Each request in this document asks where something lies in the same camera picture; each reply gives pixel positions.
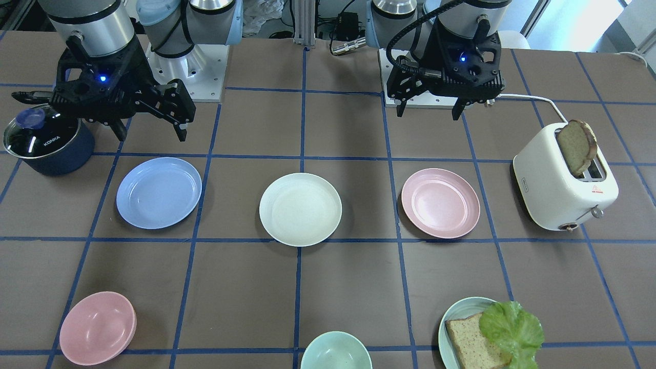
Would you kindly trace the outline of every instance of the toast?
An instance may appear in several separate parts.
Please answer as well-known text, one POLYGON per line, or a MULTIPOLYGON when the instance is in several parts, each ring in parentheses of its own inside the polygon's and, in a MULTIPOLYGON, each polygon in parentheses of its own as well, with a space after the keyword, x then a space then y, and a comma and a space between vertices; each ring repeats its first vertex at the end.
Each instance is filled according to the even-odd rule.
POLYGON ((597 138, 590 126, 579 120, 571 120, 556 135, 560 152, 563 154, 569 172, 578 177, 588 169, 597 156, 597 138))
POLYGON ((481 334, 478 322, 482 315, 481 312, 445 322, 461 369, 501 369, 512 359, 511 354, 502 352, 481 334))

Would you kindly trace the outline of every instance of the white plate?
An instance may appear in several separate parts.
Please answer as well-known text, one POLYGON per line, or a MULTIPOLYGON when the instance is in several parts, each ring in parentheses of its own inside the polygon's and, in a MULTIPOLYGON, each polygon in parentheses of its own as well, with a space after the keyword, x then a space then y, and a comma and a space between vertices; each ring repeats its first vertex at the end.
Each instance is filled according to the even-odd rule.
POLYGON ((440 322, 438 330, 438 345, 440 346, 440 356, 444 362, 446 369, 461 369, 458 356, 453 348, 445 322, 452 319, 464 319, 474 314, 485 311, 488 306, 494 304, 496 301, 486 297, 467 297, 453 304, 440 322))
POLYGON ((325 179, 292 173, 276 179, 260 201, 260 220, 277 241, 304 247, 325 240, 342 219, 337 190, 325 179))
POLYGON ((193 165, 178 158, 156 158, 128 173, 116 194, 116 208, 131 225, 159 229, 189 215, 203 183, 193 165))

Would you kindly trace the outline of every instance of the lettuce leaf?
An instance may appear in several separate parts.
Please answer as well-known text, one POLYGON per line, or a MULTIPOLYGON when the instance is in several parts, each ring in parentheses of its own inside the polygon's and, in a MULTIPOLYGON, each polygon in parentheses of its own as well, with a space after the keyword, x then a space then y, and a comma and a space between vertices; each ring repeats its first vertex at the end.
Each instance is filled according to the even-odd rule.
POLYGON ((479 329, 501 351, 512 355, 508 369, 537 369, 535 353, 542 347, 544 332, 535 315, 518 302, 490 305, 481 316, 479 329))

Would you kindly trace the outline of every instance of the white power cord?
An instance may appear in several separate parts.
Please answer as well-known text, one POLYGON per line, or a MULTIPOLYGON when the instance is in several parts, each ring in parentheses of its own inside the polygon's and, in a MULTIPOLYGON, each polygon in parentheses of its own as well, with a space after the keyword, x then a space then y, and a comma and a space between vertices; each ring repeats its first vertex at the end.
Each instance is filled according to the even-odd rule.
POLYGON ((628 55, 629 58, 633 60, 642 60, 642 62, 645 64, 645 67, 649 67, 649 64, 647 64, 647 60, 644 58, 644 56, 638 54, 638 53, 632 53, 631 51, 622 51, 621 53, 617 53, 618 55, 628 55))
MULTIPOLYGON (((556 111, 556 114, 560 117, 560 119, 563 120, 563 123, 567 123, 568 120, 565 118, 565 116, 560 112, 556 104, 554 104, 553 101, 549 100, 546 97, 540 97, 540 96, 532 96, 532 95, 518 95, 514 93, 502 93, 498 97, 511 97, 511 98, 524 98, 526 100, 539 100, 539 101, 546 101, 548 102, 551 107, 556 111)), ((494 99, 488 100, 487 105, 494 105, 494 99)))

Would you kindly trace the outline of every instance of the toaster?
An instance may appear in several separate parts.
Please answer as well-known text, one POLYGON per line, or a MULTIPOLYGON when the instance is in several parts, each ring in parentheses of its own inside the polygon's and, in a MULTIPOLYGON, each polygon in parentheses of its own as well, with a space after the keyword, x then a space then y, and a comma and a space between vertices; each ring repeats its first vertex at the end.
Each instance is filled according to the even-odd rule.
POLYGON ((566 125, 542 128, 512 160, 511 172, 532 220, 548 230, 571 232, 592 217, 603 217, 619 188, 600 147, 582 175, 570 173, 556 140, 566 125))

